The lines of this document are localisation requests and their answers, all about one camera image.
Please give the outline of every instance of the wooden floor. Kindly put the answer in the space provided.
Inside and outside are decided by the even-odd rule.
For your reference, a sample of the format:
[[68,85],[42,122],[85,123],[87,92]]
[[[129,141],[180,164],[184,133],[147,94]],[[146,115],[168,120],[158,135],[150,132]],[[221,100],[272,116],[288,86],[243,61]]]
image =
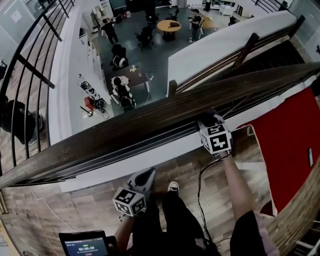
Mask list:
[[[244,130],[240,130],[233,133],[233,137],[235,160],[246,162],[262,160],[254,136],[248,137]],[[206,150],[197,149],[156,166],[154,190],[156,192],[166,191],[170,181],[178,181],[180,197],[201,225],[197,203],[197,181],[200,169],[211,160],[212,157]],[[242,170],[241,173],[255,195],[258,208],[261,208],[271,198],[267,173],[249,170]],[[57,183],[34,186],[32,189],[39,199],[45,198],[59,218],[74,229],[78,231],[103,229],[108,236],[114,234],[120,223],[112,197],[117,188],[123,186],[127,179],[128,177],[122,177],[70,193],[62,193]],[[10,213],[21,215],[6,218],[3,221],[17,249],[21,253],[27,251],[33,255],[55,255],[56,253],[64,255],[58,233],[73,230],[53,214],[46,202],[43,199],[36,200],[33,196],[39,222],[29,187],[6,188],[3,193]],[[203,173],[200,198],[213,241],[217,243],[221,255],[230,255],[228,238],[232,235],[235,221],[227,179],[221,163],[216,163]],[[277,217],[264,219],[270,237],[278,246],[281,255],[286,255],[295,245],[296,240],[310,228],[311,221],[318,212],[319,203],[320,161],[318,160],[314,170],[292,202]],[[166,222],[161,209],[160,220],[165,230]]]
[[[50,18],[51,21],[55,18],[55,16],[57,15],[57,12],[59,10],[60,10],[60,8],[58,7],[55,10],[55,12],[53,12],[53,14]],[[58,25],[58,21],[62,15],[63,15],[63,12],[61,11],[60,14],[57,16],[57,19],[53,23],[54,27],[56,27]],[[63,15],[63,18],[57,28],[58,32],[61,31],[65,19],[66,19],[66,16]],[[50,46],[50,41],[53,36],[53,32],[52,32],[52,30],[49,30],[48,35],[47,35],[48,29],[49,28],[46,25],[43,29],[42,34],[40,34],[38,40],[36,41],[34,48],[30,54],[30,58],[28,59],[28,61],[32,65],[35,65],[35,62],[36,62],[36,59],[37,59],[37,56],[39,53],[39,58],[38,58],[38,61],[36,64],[36,68],[38,69],[38,71],[41,72],[42,68],[43,68],[43,64],[45,62],[46,54],[48,52],[48,56],[47,56],[47,60],[45,63],[45,68],[44,68],[44,73],[43,73],[43,75],[47,78],[49,77],[49,74],[50,74],[51,63],[52,63],[55,49],[56,49],[56,45],[58,42],[57,37],[54,36],[53,41]],[[44,41],[44,44],[42,46],[42,42],[43,42],[44,38],[46,37],[46,35],[47,35],[47,38]],[[25,59],[28,56],[30,47],[31,47],[31,45],[22,53],[22,55]],[[7,91],[6,91],[6,96],[8,97],[9,101],[14,100],[14,98],[16,96],[16,92],[17,92],[19,81],[20,81],[20,77],[22,75],[23,67],[24,66],[19,61],[17,61],[15,68],[14,68],[14,71],[12,73]],[[25,69],[23,77],[22,77],[20,89],[19,89],[19,94],[18,94],[18,101],[20,101],[24,104],[26,104],[26,102],[27,102],[27,95],[28,95],[28,91],[29,91],[31,76],[32,76],[32,72],[29,71],[28,69]],[[30,99],[29,99],[29,107],[28,107],[29,112],[35,112],[37,109],[39,87],[40,87],[40,80],[36,76],[33,76],[32,85],[31,85],[31,89],[30,89]],[[43,118],[44,125],[46,124],[45,117],[46,117],[46,108],[47,108],[47,96],[48,96],[48,86],[45,83],[42,83],[41,90],[40,90],[39,113],[40,113],[40,115],[42,115],[44,117]],[[40,143],[41,143],[41,150],[46,149],[48,147],[46,128],[44,128],[44,130],[40,133]],[[19,163],[23,162],[26,159],[25,146],[22,145],[16,137],[14,140],[14,144],[15,144],[16,163],[18,165]],[[6,132],[1,129],[1,132],[0,132],[0,152],[1,152],[1,167],[2,167],[3,173],[6,173],[7,171],[9,171],[10,169],[13,168],[12,151],[11,151],[12,147],[11,146],[12,146],[11,145],[11,133]],[[33,145],[29,145],[29,152],[30,152],[30,157],[33,156],[34,154],[38,153],[36,143]]]

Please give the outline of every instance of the screen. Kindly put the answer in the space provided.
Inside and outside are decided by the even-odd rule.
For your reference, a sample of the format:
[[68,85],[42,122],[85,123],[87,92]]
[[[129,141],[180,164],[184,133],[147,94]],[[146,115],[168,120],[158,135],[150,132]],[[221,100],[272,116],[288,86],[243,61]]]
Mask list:
[[65,241],[70,256],[106,256],[107,248],[102,237],[77,241]]

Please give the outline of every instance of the red cloth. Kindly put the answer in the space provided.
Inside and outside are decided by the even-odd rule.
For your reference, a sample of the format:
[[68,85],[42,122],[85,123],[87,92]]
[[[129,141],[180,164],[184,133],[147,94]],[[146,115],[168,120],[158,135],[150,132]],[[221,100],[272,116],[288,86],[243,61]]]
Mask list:
[[245,125],[254,128],[279,213],[304,184],[320,154],[320,110],[315,96],[311,88],[304,89]]

